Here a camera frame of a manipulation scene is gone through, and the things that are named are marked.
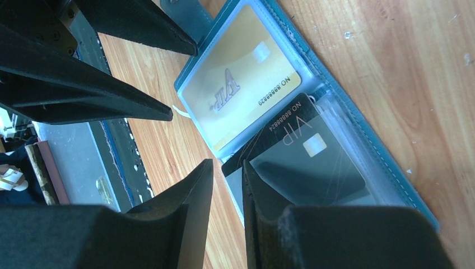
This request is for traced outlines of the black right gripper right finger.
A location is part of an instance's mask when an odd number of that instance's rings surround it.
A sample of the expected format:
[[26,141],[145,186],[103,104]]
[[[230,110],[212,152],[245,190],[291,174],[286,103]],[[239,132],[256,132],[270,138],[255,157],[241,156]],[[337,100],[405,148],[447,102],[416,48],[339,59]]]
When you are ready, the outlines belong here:
[[245,161],[249,268],[453,268],[429,221],[408,207],[296,206]]

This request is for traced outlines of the black VIP card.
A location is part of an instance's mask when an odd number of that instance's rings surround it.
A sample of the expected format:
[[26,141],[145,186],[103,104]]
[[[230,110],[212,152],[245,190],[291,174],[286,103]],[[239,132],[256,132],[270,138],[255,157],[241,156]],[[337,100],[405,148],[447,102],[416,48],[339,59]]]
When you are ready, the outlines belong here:
[[304,93],[223,164],[232,185],[241,182],[245,160],[297,205],[356,205],[369,195],[358,168]]

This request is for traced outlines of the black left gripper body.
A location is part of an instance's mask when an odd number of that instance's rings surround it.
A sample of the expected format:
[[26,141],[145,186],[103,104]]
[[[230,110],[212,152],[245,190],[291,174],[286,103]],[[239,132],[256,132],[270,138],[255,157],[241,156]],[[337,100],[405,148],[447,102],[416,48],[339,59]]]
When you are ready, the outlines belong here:
[[78,44],[70,31],[79,9],[74,1],[1,1],[1,25],[74,55]]

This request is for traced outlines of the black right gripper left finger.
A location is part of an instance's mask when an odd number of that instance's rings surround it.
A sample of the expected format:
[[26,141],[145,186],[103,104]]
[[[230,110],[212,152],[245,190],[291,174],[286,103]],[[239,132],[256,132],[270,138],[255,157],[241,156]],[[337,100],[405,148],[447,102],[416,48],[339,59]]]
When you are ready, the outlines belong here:
[[126,213],[98,205],[1,207],[2,268],[202,268],[213,161]]

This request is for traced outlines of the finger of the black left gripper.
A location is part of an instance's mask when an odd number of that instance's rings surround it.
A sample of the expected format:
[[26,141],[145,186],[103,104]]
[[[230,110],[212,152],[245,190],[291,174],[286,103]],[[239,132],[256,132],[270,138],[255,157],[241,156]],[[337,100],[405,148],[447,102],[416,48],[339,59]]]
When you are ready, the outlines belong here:
[[171,121],[171,108],[44,43],[1,26],[1,108],[47,124],[137,118]]
[[153,1],[83,0],[75,4],[99,33],[176,53],[198,54],[197,43]]

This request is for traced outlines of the blue leather card holder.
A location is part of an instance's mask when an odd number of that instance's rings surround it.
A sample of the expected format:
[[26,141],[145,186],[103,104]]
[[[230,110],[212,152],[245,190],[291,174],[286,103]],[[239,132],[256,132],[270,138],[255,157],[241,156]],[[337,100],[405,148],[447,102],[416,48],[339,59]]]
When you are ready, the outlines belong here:
[[[204,56],[206,49],[218,37],[218,33],[230,23],[232,13],[236,11],[238,5],[245,2],[247,1],[227,1],[216,17],[211,17],[200,1],[160,2],[160,6],[165,13],[198,43],[198,54],[189,58],[175,81],[174,87],[178,97],[180,87],[190,75],[198,60]],[[430,222],[434,230],[439,231],[440,224],[435,215],[399,168],[361,111],[318,58],[283,8],[277,1],[250,2],[257,2],[262,7],[265,25],[271,28],[272,35],[279,37],[280,47],[296,68],[302,82],[225,146],[222,151],[215,152],[211,150],[204,140],[214,157],[223,165],[276,117],[285,106],[293,101],[298,94],[304,93],[309,96],[338,142],[358,168],[365,179],[366,189],[369,191],[369,195],[363,203],[326,206],[408,207],[418,211]],[[182,114],[190,118],[195,124],[185,105]],[[237,212],[242,215],[244,213],[242,183],[232,185],[226,177],[225,182],[234,199]]]

